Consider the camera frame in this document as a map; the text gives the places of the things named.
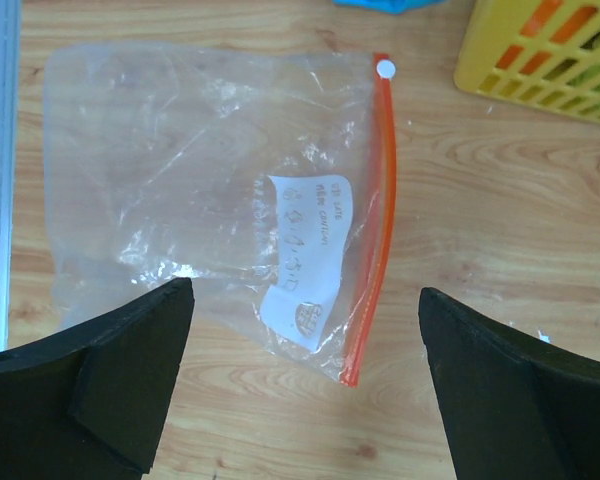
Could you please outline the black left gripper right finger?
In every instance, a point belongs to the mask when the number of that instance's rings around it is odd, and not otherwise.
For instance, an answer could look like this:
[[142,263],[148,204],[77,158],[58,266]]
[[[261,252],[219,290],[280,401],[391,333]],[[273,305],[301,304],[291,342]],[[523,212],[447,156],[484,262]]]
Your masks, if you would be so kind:
[[459,479],[600,479],[600,362],[424,288],[419,326]]

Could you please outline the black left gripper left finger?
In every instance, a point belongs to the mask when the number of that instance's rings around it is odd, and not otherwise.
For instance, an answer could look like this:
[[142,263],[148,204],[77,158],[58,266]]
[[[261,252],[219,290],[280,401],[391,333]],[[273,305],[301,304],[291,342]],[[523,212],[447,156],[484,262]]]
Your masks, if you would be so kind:
[[0,352],[0,479],[140,479],[154,464],[194,295],[176,278]]

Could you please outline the clear zip top bag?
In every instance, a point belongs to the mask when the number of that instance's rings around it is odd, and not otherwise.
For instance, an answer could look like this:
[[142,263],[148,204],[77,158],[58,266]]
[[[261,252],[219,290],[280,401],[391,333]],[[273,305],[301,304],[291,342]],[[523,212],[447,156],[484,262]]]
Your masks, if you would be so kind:
[[188,278],[199,316],[356,386],[394,226],[395,73],[356,51],[55,51],[45,222],[64,325]]

